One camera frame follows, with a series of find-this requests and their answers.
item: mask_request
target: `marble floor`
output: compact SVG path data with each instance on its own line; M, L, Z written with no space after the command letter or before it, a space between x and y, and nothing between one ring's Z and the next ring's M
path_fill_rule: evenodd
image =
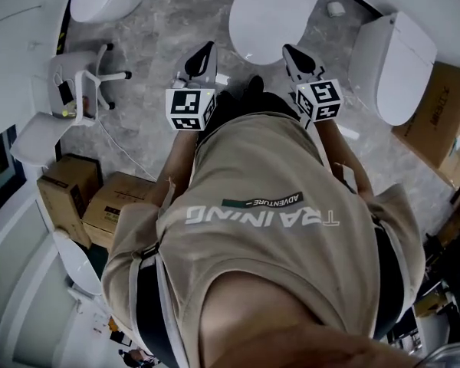
M346 14L329 18L326 4L341 2ZM158 176L172 145L174 132L165 117L165 89L175 62L192 46L207 40L218 45L218 72L241 81L260 74L266 89L291 102L283 61L266 67L241 59L232 47L228 18L233 0L144 0L122 21L101 25L71 22L67 51L94 50L108 41L115 49L106 71L132 71L127 81L103 84L116 109L100 111L110 135L150 174ZM353 45L363 23L373 15L354 0L320 0L300 45L318 53L327 66L325 78L337 78L346 106L337 122L360 134L348 140L368 172L375 192L404 182L421 231L435 232L450 212L448 187L428 166L390 133L390 127L354 96L347 79ZM74 126L61 140L63 153L99 159L103 174L121 171L147 178L144 171L117 148L99 124Z

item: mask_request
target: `person in background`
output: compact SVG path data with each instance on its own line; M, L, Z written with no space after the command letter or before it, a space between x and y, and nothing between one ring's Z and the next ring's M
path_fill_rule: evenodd
M124 363L127 366L131 366L132 368L135 367L143 367L143 368L151 368L155 366L159 362L156 362L154 356L145 353L141 349L132 349L129 352L125 352L119 349L119 355L123 358Z

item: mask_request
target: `chair leg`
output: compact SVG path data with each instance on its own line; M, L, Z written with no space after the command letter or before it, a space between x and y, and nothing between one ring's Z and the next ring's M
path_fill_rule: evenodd
M104 53L106 51L112 51L112 44L104 44L100 47L99 53L97 53L97 61L95 63L95 76L99 76L99 67L100 67L100 62L102 61L102 58L104 57Z
M106 100L104 99L104 96L100 92L100 89L97 90L97 101L102 106L102 108L104 108L105 110L112 110L115 107L114 102L109 102L109 103L106 102Z
M111 75L100 75L97 76L101 82L107 82L107 81L120 81L122 79L131 79L133 75L129 71L124 71L124 72L119 72L117 74L111 74Z

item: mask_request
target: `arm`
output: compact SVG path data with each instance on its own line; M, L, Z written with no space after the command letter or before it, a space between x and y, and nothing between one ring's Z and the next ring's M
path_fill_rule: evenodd
M163 201L169 191L169 178L176 186L172 200L175 200L187 190L189 179L191 178L197 140L197 132L179 131L177 133L169 158L167 158L155 187L153 187L152 203L154 205L162 207Z
M373 189L365 169L347 145L335 122L332 120L321 121L315 123L315 127L324 145L325 153L327 154L327 159L329 160L334 176L341 182L343 181L343 169L337 164L351 168L358 187L358 195L363 199L373 197Z

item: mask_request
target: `black strap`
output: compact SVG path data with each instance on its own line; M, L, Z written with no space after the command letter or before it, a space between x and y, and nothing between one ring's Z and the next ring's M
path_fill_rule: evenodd
M381 340L395 326L404 304L404 282L390 238L379 219L373 217L380 263L380 299L375 340Z
M178 368L160 305L157 270L153 264L138 273L136 322L150 352L169 368Z

